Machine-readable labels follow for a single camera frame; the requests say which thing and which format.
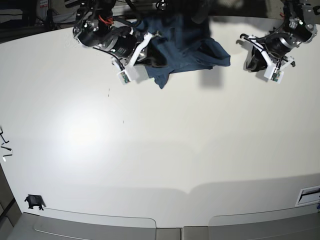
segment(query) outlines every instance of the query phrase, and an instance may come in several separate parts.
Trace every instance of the white table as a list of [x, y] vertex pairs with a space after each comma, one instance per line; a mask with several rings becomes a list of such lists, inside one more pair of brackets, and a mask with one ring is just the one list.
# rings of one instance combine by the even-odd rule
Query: white table
[[[281, 84], [244, 71], [248, 50], [236, 44], [277, 24], [215, 17], [231, 66], [171, 75], [163, 90], [123, 86], [110, 57], [77, 45], [71, 28], [1, 44], [13, 156], [0, 162], [21, 211], [167, 228], [293, 208], [301, 188], [320, 185], [320, 37], [291, 51]], [[28, 209], [28, 194], [48, 209]]]

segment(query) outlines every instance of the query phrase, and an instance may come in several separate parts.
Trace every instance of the navy blue cloth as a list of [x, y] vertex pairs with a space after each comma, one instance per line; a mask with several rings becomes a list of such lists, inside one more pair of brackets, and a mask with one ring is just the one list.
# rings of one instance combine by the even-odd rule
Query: navy blue cloth
[[166, 57], [168, 66], [146, 66], [149, 77], [161, 89], [167, 84], [169, 74], [230, 66], [230, 55], [211, 38], [208, 21], [196, 24], [183, 15], [151, 16], [143, 19], [138, 30], [159, 31], [162, 35], [151, 43]]

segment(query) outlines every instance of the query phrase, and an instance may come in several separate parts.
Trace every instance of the white tabletop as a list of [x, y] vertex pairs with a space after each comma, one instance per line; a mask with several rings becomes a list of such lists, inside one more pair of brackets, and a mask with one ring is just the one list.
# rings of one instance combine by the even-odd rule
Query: white tabletop
[[277, 25], [215, 17], [231, 66], [173, 74], [163, 90], [123, 86], [110, 57], [77, 45], [71, 28], [1, 44], [13, 156], [0, 162], [21, 211], [45, 214], [28, 209], [33, 194], [50, 209], [164, 228], [294, 207], [300, 188], [320, 185], [320, 37], [290, 52], [296, 67], [281, 84], [244, 71], [248, 50], [236, 44]]

